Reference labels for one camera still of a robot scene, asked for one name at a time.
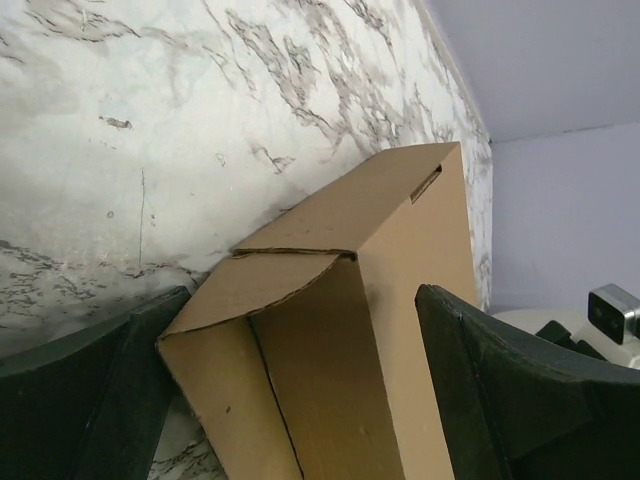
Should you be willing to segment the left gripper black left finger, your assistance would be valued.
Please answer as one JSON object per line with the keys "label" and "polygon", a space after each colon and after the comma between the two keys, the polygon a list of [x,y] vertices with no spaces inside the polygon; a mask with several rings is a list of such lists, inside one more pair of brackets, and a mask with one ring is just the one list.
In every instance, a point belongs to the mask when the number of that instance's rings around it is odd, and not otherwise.
{"label": "left gripper black left finger", "polygon": [[2,358],[2,478],[146,478],[176,394],[156,341],[189,298],[175,287]]}

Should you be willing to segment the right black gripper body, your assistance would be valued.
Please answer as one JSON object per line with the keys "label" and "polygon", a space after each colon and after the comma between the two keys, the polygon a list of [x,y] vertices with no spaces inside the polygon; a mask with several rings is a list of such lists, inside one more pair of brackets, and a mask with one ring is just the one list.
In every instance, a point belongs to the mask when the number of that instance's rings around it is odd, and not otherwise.
{"label": "right black gripper body", "polygon": [[591,324],[586,324],[572,334],[564,325],[556,320],[547,322],[535,336],[566,350],[596,360],[608,360],[608,357],[596,349],[602,347],[601,341],[606,337]]}

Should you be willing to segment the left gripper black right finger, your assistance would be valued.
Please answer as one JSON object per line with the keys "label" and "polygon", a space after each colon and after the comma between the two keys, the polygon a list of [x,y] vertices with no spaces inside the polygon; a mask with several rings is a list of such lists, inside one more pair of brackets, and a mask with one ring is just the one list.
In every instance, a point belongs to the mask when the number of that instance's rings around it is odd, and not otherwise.
{"label": "left gripper black right finger", "polygon": [[639,373],[506,324],[437,285],[415,306],[457,479],[636,479]]}

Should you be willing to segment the brown cardboard box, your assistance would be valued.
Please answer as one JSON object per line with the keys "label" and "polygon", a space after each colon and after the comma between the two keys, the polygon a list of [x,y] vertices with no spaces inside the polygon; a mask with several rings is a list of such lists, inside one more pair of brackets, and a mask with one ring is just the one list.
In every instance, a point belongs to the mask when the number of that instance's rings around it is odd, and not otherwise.
{"label": "brown cardboard box", "polygon": [[231,479],[449,479],[414,299],[476,303],[457,143],[389,149],[239,243],[159,352]]}

